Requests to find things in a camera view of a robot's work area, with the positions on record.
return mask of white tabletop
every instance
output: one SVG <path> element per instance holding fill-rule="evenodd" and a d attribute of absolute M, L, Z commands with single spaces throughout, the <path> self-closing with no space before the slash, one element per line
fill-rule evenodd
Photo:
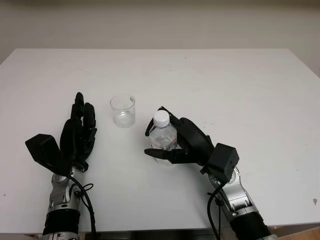
<path fill-rule="evenodd" d="M 25 141 L 44 133 L 59 143 L 77 92 L 96 113 L 84 176 L 94 183 L 97 231 L 210 226 L 213 187 L 200 167 L 167 168 L 144 154 L 161 105 L 214 145 L 236 147 L 243 186 L 267 225 L 320 221 L 320 79 L 286 49 L 17 49 L 0 66 L 0 86 L 0 233 L 42 232 L 52 173 Z M 136 99 L 130 128 L 111 118 L 110 98 L 121 93 Z M 85 209 L 79 226 L 90 230 Z"/>

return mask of white bottle cap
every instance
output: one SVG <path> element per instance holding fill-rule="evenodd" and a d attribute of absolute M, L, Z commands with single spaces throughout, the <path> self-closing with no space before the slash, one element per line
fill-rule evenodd
<path fill-rule="evenodd" d="M 156 111 L 153 115 L 153 124 L 157 128 L 164 128 L 170 123 L 169 113 L 165 110 Z"/>

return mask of wire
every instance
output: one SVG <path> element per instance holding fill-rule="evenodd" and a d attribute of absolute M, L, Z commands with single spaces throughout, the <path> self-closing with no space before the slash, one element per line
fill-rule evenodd
<path fill-rule="evenodd" d="M 82 199 L 84 205 L 86 206 L 86 208 L 88 209 L 89 214 L 90 214 L 91 238 L 93 240 L 96 240 L 97 239 L 97 231 L 96 231 L 96 225 L 95 225 L 96 224 L 95 213 L 94 213 L 94 209 L 92 207 L 90 198 L 89 198 L 89 196 L 87 194 L 87 191 L 90 190 L 94 185 L 92 183 L 89 183 L 89 184 L 87 184 L 85 186 L 82 186 L 81 183 L 78 182 L 78 180 L 76 180 L 73 176 L 66 175 L 65 177 L 67 177 L 68 179 L 73 181 L 78 186 L 78 188 L 81 190 L 81 194 L 83 194 L 83 196 L 85 197 L 85 200 L 86 200 L 87 204 L 85 204 L 85 202 L 83 201 L 83 196 L 81 197 L 81 199 Z"/>
<path fill-rule="evenodd" d="M 85 190 L 86 192 L 89 191 L 90 189 L 92 189 L 93 187 L 94 187 L 94 184 L 93 184 L 93 183 L 88 183 L 88 184 L 86 184 L 86 185 L 83 186 L 83 188 L 84 188 L 84 190 Z M 83 205 L 85 205 L 86 208 L 89 209 L 89 206 L 86 204 L 83 195 L 81 196 L 81 201 L 82 201 Z"/>
<path fill-rule="evenodd" d="M 210 209 L 210 208 L 211 208 L 211 203 L 212 203 L 214 197 L 219 193 L 219 191 L 224 187 L 224 185 L 225 185 L 225 183 L 220 184 L 220 185 L 213 191 L 213 193 L 212 193 L 211 196 L 209 197 L 208 204 L 207 204 L 207 206 L 206 206 L 206 212 L 207 212 L 207 214 L 208 214 L 209 222 L 210 222 L 210 224 L 211 224 L 213 233 L 214 233 L 214 235 L 216 236 L 216 239 L 217 239 L 217 240 L 221 240 L 221 239 L 220 239 L 220 234 L 218 234 L 217 229 L 216 229 L 215 224 L 214 224 L 214 221 L 212 220 L 212 217 L 211 217 L 211 209 Z"/>

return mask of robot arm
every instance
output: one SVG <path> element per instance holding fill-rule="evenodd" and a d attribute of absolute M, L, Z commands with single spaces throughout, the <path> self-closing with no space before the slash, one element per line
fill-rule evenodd
<path fill-rule="evenodd" d="M 203 166 L 200 172 L 208 174 L 210 182 L 218 189 L 216 197 L 222 203 L 221 209 L 237 238 L 277 240 L 275 235 L 271 235 L 254 202 L 241 185 L 240 172 L 236 168 L 239 161 L 237 150 L 221 143 L 214 147 L 210 137 L 192 121 L 184 117 L 178 119 L 163 106 L 159 110 L 169 113 L 170 122 L 177 130 L 177 143 L 181 149 L 164 151 L 149 148 L 144 153 L 157 159 L 169 160 L 172 164 L 197 163 Z M 145 136 L 149 136 L 152 126 L 151 120 Z"/>
<path fill-rule="evenodd" d="M 95 218 L 86 193 L 88 189 L 83 187 L 83 175 L 89 167 L 86 159 L 93 150 L 96 132 L 95 109 L 88 102 L 84 104 L 84 97 L 78 92 L 71 117 L 61 133 L 60 149 L 54 137 L 47 134 L 38 134 L 25 142 L 33 159 L 53 172 L 42 240 L 78 239 L 79 207 L 83 197 L 95 239 Z"/>

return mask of empty drinking glass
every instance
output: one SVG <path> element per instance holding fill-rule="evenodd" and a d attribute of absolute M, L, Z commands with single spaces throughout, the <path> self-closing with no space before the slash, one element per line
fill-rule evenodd
<path fill-rule="evenodd" d="M 128 128 L 135 123 L 135 98 L 122 94 L 111 98 L 110 105 L 114 123 L 121 128 Z"/>

